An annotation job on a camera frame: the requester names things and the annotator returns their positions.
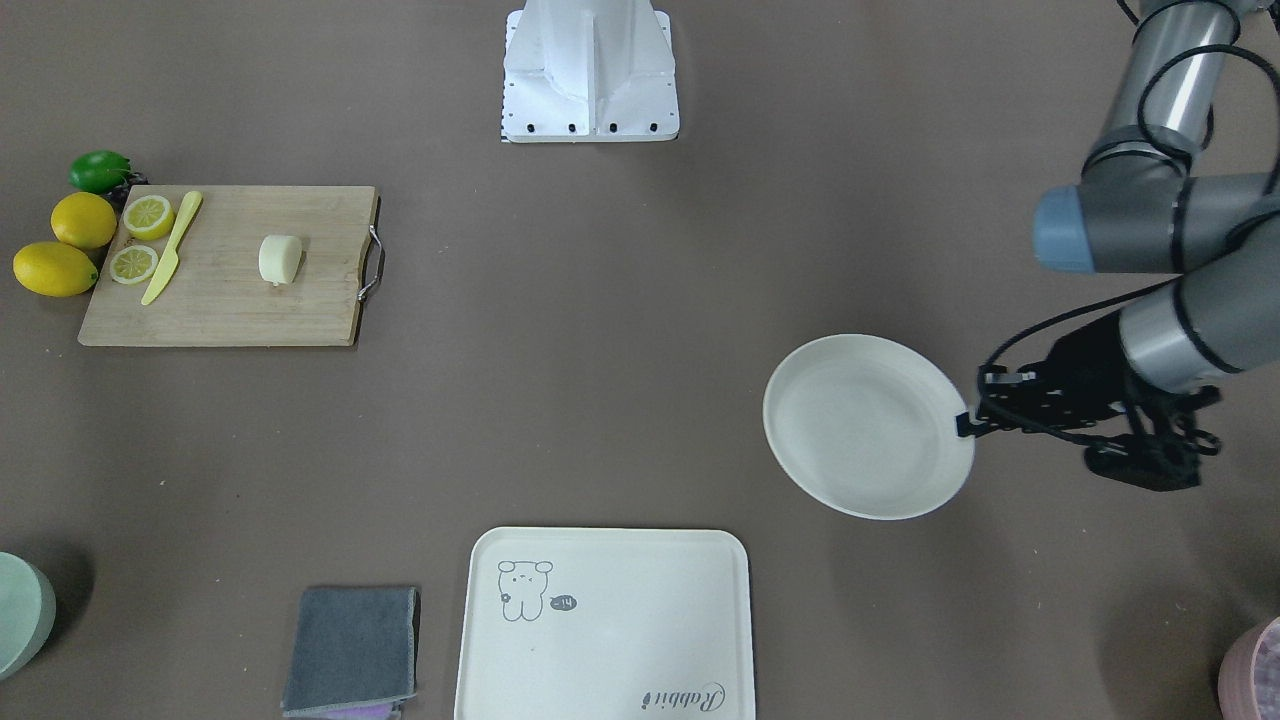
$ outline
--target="gray cloth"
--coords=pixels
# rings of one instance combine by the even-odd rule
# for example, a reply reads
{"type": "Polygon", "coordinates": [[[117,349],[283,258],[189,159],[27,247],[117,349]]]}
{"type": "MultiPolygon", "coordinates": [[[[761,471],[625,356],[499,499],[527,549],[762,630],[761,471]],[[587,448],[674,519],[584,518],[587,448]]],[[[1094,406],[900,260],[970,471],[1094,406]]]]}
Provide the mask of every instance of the gray cloth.
{"type": "Polygon", "coordinates": [[[285,717],[413,697],[417,588],[310,588],[298,602],[285,717]]]}

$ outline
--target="lemon slice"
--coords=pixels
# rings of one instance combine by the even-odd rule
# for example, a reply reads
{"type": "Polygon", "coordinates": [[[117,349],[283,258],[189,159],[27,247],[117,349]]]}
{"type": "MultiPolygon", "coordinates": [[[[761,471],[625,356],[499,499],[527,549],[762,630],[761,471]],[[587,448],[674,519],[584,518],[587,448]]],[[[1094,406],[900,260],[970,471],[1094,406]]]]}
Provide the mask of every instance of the lemon slice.
{"type": "Polygon", "coordinates": [[[156,272],[159,261],[155,250],[146,245],[131,245],[111,256],[108,272],[111,273],[111,279],[120,284],[138,284],[156,272]]]}
{"type": "Polygon", "coordinates": [[[141,241],[160,240],[173,229],[173,205],[161,195],[145,195],[124,209],[124,227],[141,241]]]}

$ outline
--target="metal handle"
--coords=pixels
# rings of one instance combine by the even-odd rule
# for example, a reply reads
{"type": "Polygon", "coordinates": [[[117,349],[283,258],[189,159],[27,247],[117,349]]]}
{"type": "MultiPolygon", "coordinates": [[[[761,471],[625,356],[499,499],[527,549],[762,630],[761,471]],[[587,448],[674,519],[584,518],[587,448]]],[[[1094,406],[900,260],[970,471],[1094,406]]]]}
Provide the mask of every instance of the metal handle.
{"type": "Polygon", "coordinates": [[[383,282],[383,264],[387,261],[387,251],[383,249],[383,241],[378,237],[378,228],[369,225],[369,237],[374,238],[374,245],[378,246],[378,269],[374,270],[374,279],[369,281],[365,287],[360,288],[356,293],[356,301],[364,302],[369,297],[369,291],[374,290],[374,286],[383,282]]]}

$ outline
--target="brown table surface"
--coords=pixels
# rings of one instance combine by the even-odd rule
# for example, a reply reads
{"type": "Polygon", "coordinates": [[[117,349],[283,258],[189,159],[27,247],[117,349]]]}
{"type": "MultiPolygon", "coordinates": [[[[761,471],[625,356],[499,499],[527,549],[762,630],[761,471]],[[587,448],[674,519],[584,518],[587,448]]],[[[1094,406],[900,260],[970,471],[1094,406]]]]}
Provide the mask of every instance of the brown table surface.
{"type": "MultiPolygon", "coordinates": [[[[1120,79],[1114,4],[659,4],[681,136],[612,146],[498,142],[517,8],[0,1],[5,252],[101,147],[376,186],[388,250],[353,348],[86,348],[87,295],[0,282],[0,548],[61,598],[0,717],[278,717],[300,593],[394,583],[422,589],[406,717],[449,717],[497,525],[737,536],[760,717],[1216,717],[1221,656],[1280,611],[1277,368],[1224,386],[1228,450],[1171,495],[1004,433],[941,510],[858,520],[760,423],[815,337],[906,343],[973,401],[1015,331],[1151,281],[1029,241],[1120,79]]],[[[1242,44],[1280,55],[1262,15],[1242,44]]],[[[1198,172],[1263,169],[1274,123],[1229,61],[1198,172]]]]}

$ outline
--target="black cable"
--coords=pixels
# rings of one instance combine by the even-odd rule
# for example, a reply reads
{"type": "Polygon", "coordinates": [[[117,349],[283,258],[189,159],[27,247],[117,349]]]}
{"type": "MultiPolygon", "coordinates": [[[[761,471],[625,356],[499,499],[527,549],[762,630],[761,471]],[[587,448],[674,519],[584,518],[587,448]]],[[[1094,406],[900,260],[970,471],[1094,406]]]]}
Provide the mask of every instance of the black cable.
{"type": "Polygon", "coordinates": [[[1235,45],[1235,41],[1240,40],[1240,33],[1244,31],[1244,23],[1240,22],[1240,14],[1236,13],[1235,9],[1226,3],[1226,0],[1169,0],[1164,5],[1152,10],[1149,15],[1142,18],[1142,20],[1138,22],[1138,31],[1134,33],[1134,40],[1137,40],[1138,33],[1142,32],[1142,28],[1146,27],[1147,23],[1156,19],[1156,17],[1160,15],[1161,13],[1166,10],[1172,10],[1179,5],[1217,5],[1219,8],[1225,10],[1226,14],[1231,17],[1231,22],[1235,26],[1234,29],[1231,31],[1231,40],[1228,41],[1228,45],[1235,45]]]}
{"type": "Polygon", "coordinates": [[[1112,297],[1110,300],[1101,300],[1098,302],[1093,302],[1093,304],[1085,305],[1083,307],[1076,307],[1075,310],[1068,310],[1066,313],[1061,313],[1061,314],[1055,315],[1055,316],[1052,316],[1052,318],[1050,318],[1047,320],[1042,320],[1039,323],[1036,323],[1034,325],[1027,328],[1025,331],[1021,331],[1020,333],[1015,334],[1014,337],[1006,340],[1005,342],[1002,342],[1000,345],[1000,347],[996,348],[995,352],[991,354],[989,357],[987,357],[987,361],[983,363],[982,366],[978,368],[978,398],[979,398],[979,406],[986,406],[988,410],[993,411],[996,415],[1000,415],[1005,420],[1007,420],[1010,423],[1014,423],[1015,425],[1021,427],[1021,428],[1024,428],[1027,430],[1037,432],[1037,433],[1044,433],[1044,434],[1048,434],[1048,436],[1053,436],[1053,437],[1056,437],[1059,439],[1065,439],[1066,442],[1070,442],[1070,443],[1074,443],[1074,445],[1093,446],[1093,445],[1098,445],[1098,443],[1106,442],[1110,438],[1105,438],[1105,437],[1101,437],[1101,436],[1085,436],[1085,434],[1068,433],[1068,432],[1064,432],[1064,430],[1059,430],[1059,429],[1051,428],[1051,427],[1048,427],[1048,425],[1046,425],[1043,423],[1039,423],[1037,420],[1032,420],[1030,418],[1027,418],[1025,415],[1020,415],[1018,413],[1014,413],[1012,410],[1007,410],[1007,409],[1002,407],[1000,404],[997,404],[996,401],[993,401],[991,398],[991,389],[987,387],[987,382],[986,382],[986,379],[984,379],[983,375],[986,375],[987,368],[995,365],[996,361],[1000,360],[1000,356],[1004,355],[1010,347],[1018,345],[1019,342],[1027,340],[1028,337],[1030,337],[1030,336],[1033,336],[1033,334],[1036,334],[1036,333],[1038,333],[1038,332],[1041,332],[1043,329],[1051,328],[1051,327],[1053,327],[1053,325],[1056,325],[1059,323],[1064,323],[1064,322],[1070,320],[1073,318],[1079,318],[1080,315],[1087,315],[1087,314],[1094,313],[1097,310],[1103,310],[1106,307],[1111,307],[1112,305],[1120,305],[1121,302],[1128,302],[1130,300],[1142,297],[1144,295],[1149,295],[1149,293],[1160,290],[1161,287],[1165,287],[1166,284],[1169,284],[1171,282],[1174,282],[1174,281],[1171,281],[1171,279],[1162,281],[1162,282],[1158,282],[1158,283],[1156,283],[1153,286],[1148,286],[1148,287],[1144,287],[1144,288],[1140,288],[1140,290],[1126,292],[1124,295],[1117,295],[1117,296],[1115,296],[1115,297],[1112,297]]]}
{"type": "MultiPolygon", "coordinates": [[[[1140,20],[1138,19],[1138,15],[1134,14],[1133,9],[1129,8],[1129,4],[1125,3],[1125,0],[1116,0],[1116,5],[1120,5],[1120,10],[1124,12],[1124,17],[1129,18],[1129,22],[1133,23],[1134,27],[1137,27],[1140,23],[1140,20]]],[[[1277,0],[1276,4],[1271,5],[1271,9],[1272,9],[1272,17],[1276,20],[1276,32],[1280,32],[1280,14],[1277,14],[1277,13],[1280,13],[1280,0],[1277,0]]],[[[1235,24],[1236,24],[1236,36],[1239,36],[1239,27],[1240,27],[1240,19],[1239,18],[1236,18],[1235,24]]],[[[1204,117],[1204,140],[1201,141],[1201,150],[1208,150],[1210,142],[1213,142],[1213,106],[1212,105],[1208,106],[1208,114],[1204,117]]]]}
{"type": "Polygon", "coordinates": [[[1245,218],[1235,224],[1231,229],[1226,231],[1225,247],[1228,252],[1235,252],[1244,246],[1244,241],[1249,238],[1249,234],[1258,229],[1262,223],[1272,220],[1280,217],[1280,210],[1271,210],[1262,213],[1261,215],[1253,215],[1252,218],[1245,218]]]}
{"type": "MultiPolygon", "coordinates": [[[[1280,111],[1280,74],[1277,74],[1276,69],[1271,67],[1271,63],[1266,61],[1266,59],[1257,53],[1236,47],[1234,45],[1203,45],[1201,47],[1192,47],[1190,50],[1174,55],[1167,63],[1156,70],[1156,74],[1151,76],[1151,79],[1147,81],[1147,87],[1142,90],[1142,96],[1138,97],[1138,132],[1142,133],[1143,140],[1165,155],[1174,159],[1185,159],[1188,167],[1190,167],[1190,155],[1188,152],[1160,142],[1153,135],[1151,135],[1151,128],[1147,126],[1147,99],[1151,96],[1151,91],[1156,87],[1156,83],[1160,82],[1160,78],[1165,77],[1165,73],[1172,69],[1174,65],[1189,58],[1208,55],[1210,53],[1221,53],[1224,55],[1242,58],[1262,70],[1267,76],[1267,79],[1271,81],[1271,90],[1274,91],[1276,99],[1276,110],[1280,111]]],[[[1271,195],[1275,192],[1277,182],[1280,182],[1280,128],[1277,128],[1275,163],[1271,165],[1271,173],[1267,176],[1267,182],[1263,184],[1262,195],[1271,195]]]]}
{"type": "Polygon", "coordinates": [[[1120,5],[1120,9],[1124,10],[1124,17],[1129,18],[1130,23],[1138,24],[1138,15],[1133,14],[1133,10],[1129,9],[1128,3],[1125,3],[1124,0],[1116,0],[1116,5],[1120,5]]]}

